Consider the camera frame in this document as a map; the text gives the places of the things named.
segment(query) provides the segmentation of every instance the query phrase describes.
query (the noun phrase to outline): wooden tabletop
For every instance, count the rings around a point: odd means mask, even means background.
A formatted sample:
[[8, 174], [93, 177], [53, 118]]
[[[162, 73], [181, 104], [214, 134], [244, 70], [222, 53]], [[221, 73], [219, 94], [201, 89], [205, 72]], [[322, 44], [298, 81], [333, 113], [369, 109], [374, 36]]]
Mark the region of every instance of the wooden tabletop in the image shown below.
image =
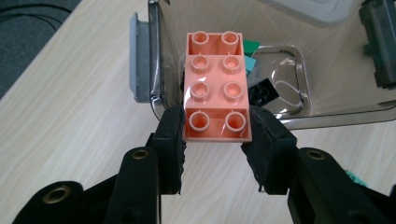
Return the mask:
[[[48, 184], [87, 189], [116, 174], [158, 120], [129, 89], [129, 19], [147, 3], [82, 1], [0, 101], [0, 219], [10, 223]], [[298, 147], [331, 153], [370, 188], [396, 183], [396, 121], [294, 131]], [[163, 223], [291, 223], [287, 196], [257, 191], [239, 144], [189, 143], [181, 195]]]

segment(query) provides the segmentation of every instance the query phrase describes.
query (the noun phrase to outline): dark floor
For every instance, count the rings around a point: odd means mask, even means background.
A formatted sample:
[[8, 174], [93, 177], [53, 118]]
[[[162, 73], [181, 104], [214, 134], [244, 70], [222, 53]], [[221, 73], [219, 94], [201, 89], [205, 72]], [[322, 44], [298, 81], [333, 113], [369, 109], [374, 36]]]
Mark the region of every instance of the dark floor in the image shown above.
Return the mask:
[[0, 1], [0, 99], [80, 0]]

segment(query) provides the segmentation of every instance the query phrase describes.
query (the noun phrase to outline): wood grain surface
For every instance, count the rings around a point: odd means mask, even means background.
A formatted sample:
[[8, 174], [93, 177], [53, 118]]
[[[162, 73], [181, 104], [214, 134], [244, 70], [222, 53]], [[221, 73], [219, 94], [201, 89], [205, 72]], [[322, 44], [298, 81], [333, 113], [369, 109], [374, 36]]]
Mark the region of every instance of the wood grain surface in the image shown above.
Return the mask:
[[[0, 220], [56, 181], [87, 189], [120, 169], [158, 120], [129, 90], [129, 19], [146, 1], [82, 1], [0, 101]], [[293, 132], [389, 194], [396, 122]], [[258, 192], [238, 144], [189, 143], [181, 195], [163, 196], [163, 223], [291, 223], [286, 196]]]

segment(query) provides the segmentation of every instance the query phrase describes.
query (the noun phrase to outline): pink building block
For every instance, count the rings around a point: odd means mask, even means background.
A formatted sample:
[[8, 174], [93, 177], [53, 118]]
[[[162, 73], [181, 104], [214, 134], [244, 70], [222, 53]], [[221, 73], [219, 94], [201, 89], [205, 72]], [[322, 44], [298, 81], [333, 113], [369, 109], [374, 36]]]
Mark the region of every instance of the pink building block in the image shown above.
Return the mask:
[[242, 34], [187, 34], [186, 141], [250, 142]]

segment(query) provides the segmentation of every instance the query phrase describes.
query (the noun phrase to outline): teal object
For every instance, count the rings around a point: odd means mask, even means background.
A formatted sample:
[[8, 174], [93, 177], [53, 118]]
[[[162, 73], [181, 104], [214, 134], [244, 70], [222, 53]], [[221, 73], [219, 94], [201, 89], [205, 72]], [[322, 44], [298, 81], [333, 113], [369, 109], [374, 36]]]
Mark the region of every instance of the teal object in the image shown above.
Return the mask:
[[245, 68], [247, 70], [247, 76], [253, 71], [256, 60], [245, 55]]
[[358, 178], [356, 175], [354, 175], [352, 172], [350, 172], [350, 171], [348, 171], [348, 170], [346, 170], [346, 174], [349, 176], [349, 178], [353, 181], [353, 182], [355, 182], [355, 183], [357, 183], [357, 184], [359, 184], [359, 185], [362, 185], [362, 186], [364, 186], [364, 187], [368, 187], [368, 185], [364, 182], [364, 181], [362, 181], [360, 178]]
[[252, 40], [245, 40], [244, 43], [244, 54], [248, 57], [251, 57], [254, 52], [259, 48], [260, 42], [252, 41]]

